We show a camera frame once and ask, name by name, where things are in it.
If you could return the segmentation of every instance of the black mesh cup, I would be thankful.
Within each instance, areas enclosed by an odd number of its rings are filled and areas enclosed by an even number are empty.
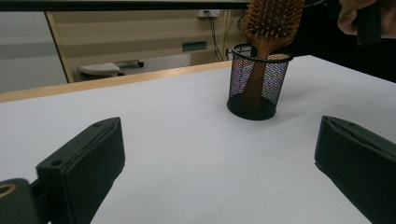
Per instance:
[[[233,48],[228,109],[243,119],[270,119],[276,105],[291,54],[276,50],[268,59],[255,58],[257,51],[249,44]]]

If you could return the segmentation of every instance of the electrical outlet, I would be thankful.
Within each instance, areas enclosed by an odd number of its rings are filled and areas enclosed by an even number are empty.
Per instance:
[[[220,9],[200,9],[198,10],[198,17],[209,17],[209,13],[212,15],[213,18],[220,16]]]

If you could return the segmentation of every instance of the white tabletop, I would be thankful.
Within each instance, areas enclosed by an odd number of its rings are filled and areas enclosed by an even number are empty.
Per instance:
[[[126,164],[92,223],[369,221],[314,164],[323,115],[396,142],[396,85],[320,59],[290,62],[276,115],[227,109],[230,69],[0,104],[0,179],[92,123],[120,117]]]

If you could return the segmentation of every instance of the pencil holder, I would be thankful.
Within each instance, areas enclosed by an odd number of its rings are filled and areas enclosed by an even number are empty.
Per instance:
[[[256,49],[249,44],[235,46],[232,53],[228,109],[243,119],[270,119],[276,113],[286,70],[293,57],[276,50],[266,60],[257,59]],[[263,77],[253,78],[253,73],[263,73]]]

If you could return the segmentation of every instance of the wooden table edge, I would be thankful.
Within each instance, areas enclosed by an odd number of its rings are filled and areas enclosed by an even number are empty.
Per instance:
[[[91,81],[68,83],[63,85],[33,88],[22,91],[9,91],[0,94],[0,103],[33,99],[44,96],[64,94],[74,91],[85,91],[104,87],[118,86],[127,83],[147,81],[163,77],[174,77],[191,73],[204,72],[209,70],[231,67],[231,61],[221,63],[207,63],[188,67],[179,67],[155,72],[147,72],[124,77],[110,77]]]

